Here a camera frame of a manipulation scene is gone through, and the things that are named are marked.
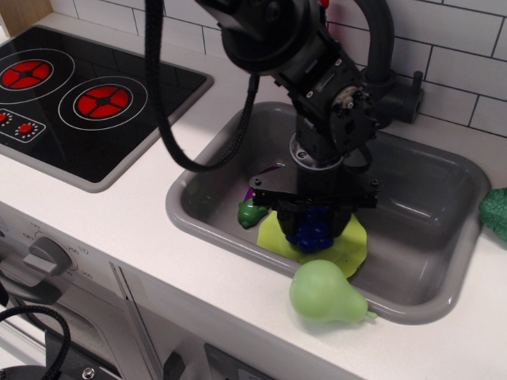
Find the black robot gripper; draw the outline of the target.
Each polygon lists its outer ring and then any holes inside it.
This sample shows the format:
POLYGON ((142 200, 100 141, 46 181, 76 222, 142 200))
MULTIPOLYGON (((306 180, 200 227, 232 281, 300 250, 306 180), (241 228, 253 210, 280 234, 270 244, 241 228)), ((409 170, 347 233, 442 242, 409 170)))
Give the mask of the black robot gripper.
POLYGON ((353 210, 374 208, 380 180, 366 173, 351 173, 343 165, 316 170, 293 161, 250 178, 253 202, 276 210, 285 235, 296 235, 306 210, 328 207, 328 227, 332 238, 339 237, 353 210))

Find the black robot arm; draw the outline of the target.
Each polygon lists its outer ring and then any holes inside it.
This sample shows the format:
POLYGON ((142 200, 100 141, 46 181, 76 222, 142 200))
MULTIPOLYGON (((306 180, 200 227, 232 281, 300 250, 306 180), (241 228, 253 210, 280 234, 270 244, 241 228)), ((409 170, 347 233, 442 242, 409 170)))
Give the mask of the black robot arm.
POLYGON ((296 111, 289 151, 292 162, 250 180, 253 201, 277 213, 284 234, 294 236, 308 214, 339 236, 361 207, 374 207, 372 187, 344 160, 368 152, 377 130, 360 72, 328 33, 316 1, 204 1, 219 24, 229 59, 243 70, 274 78, 296 111))

